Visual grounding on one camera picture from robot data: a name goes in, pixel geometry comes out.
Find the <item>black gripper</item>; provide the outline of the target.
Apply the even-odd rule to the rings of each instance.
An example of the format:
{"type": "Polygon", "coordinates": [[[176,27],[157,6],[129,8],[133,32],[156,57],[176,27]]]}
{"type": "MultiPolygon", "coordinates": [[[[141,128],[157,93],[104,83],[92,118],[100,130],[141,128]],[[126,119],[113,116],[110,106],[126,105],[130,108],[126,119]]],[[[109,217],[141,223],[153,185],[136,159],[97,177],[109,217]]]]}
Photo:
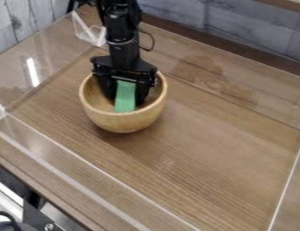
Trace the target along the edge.
{"type": "Polygon", "coordinates": [[[140,106],[157,84],[157,67],[141,56],[140,38],[106,39],[109,54],[92,57],[93,74],[105,97],[117,97],[118,81],[136,84],[136,105],[140,106]]]}

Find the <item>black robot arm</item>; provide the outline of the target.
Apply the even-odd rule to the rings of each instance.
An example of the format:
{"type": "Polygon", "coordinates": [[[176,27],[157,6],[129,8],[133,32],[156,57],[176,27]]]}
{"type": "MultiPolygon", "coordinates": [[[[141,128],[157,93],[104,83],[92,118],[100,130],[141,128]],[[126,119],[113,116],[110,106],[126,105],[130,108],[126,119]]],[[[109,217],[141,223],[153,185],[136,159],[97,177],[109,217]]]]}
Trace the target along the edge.
{"type": "Polygon", "coordinates": [[[136,105],[141,105],[157,85],[157,67],[146,62],[140,43],[142,9],[137,0],[96,0],[97,12],[106,27],[108,56],[92,57],[93,74],[105,96],[114,100],[118,81],[134,86],[136,105]]]}

